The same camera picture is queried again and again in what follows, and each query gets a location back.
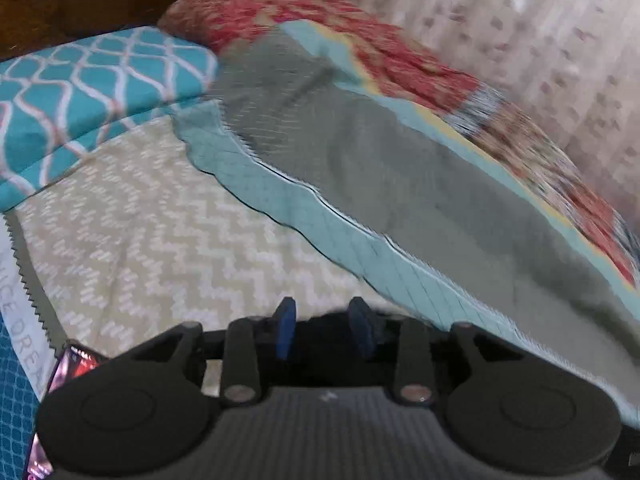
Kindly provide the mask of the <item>grey teal quilted blanket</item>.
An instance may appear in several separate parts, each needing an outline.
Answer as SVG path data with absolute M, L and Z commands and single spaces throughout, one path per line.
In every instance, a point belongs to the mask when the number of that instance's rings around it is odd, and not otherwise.
M 638 292 L 500 162 L 368 89 L 342 36 L 271 29 L 224 60 L 175 132 L 196 168 L 385 298 L 562 365 L 638 424 Z

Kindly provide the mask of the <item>blue checkered cloth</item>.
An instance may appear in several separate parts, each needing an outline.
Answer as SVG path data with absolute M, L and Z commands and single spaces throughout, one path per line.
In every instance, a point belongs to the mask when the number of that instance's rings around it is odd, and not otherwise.
M 21 318 L 1 321 L 2 479 L 30 479 L 26 466 L 38 399 L 15 351 L 18 337 L 28 335 Z

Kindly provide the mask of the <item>beige leaf print curtain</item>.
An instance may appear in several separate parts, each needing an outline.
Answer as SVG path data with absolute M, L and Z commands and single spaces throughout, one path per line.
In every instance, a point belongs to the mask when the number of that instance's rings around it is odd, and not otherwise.
M 502 90 L 639 220 L 639 0 L 350 0 Z

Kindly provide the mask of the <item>teal lattice pattern pillow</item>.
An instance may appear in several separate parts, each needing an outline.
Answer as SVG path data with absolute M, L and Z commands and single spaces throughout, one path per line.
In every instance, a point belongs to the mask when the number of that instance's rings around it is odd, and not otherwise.
M 206 47 L 142 26 L 1 65 L 1 208 L 52 184 L 100 144 L 209 90 Z

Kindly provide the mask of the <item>beige chevron bed sheet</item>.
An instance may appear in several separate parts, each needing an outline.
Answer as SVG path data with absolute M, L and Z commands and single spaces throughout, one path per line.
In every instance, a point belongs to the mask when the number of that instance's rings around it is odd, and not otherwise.
M 300 318 L 397 307 L 196 170 L 171 120 L 106 142 L 1 217 L 1 315 L 35 393 L 68 340 L 117 356 L 189 321 L 222 330 L 291 297 Z

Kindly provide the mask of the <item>smartphone with lit screen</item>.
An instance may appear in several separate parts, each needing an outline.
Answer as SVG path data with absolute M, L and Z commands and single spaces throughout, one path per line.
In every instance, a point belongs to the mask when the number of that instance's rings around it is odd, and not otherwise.
M 64 386 L 72 379 L 94 370 L 108 360 L 107 356 L 84 346 L 79 341 L 68 340 L 63 346 L 61 356 L 53 367 L 45 394 Z M 26 455 L 26 463 L 22 473 L 23 480 L 47 479 L 53 467 L 39 441 L 38 434 L 32 434 L 32 440 Z

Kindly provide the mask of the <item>red floral quilt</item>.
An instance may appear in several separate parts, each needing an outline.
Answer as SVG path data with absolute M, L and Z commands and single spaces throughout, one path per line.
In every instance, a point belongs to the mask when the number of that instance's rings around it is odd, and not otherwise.
M 496 89 L 442 64 L 347 0 L 177 0 L 158 26 L 221 54 L 292 21 L 344 44 L 367 89 L 430 110 L 506 166 L 607 255 L 627 283 L 639 285 L 638 238 L 541 128 Z

